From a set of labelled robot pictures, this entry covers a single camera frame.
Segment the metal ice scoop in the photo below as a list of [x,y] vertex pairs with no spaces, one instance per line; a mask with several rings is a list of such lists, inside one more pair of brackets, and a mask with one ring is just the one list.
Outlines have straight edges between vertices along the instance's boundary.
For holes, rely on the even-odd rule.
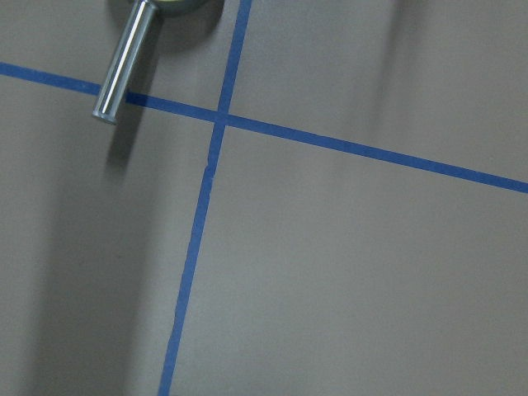
[[203,1],[134,0],[125,27],[112,55],[106,76],[101,84],[92,116],[115,125],[120,105],[127,93],[135,65],[156,17],[174,17],[193,12]]

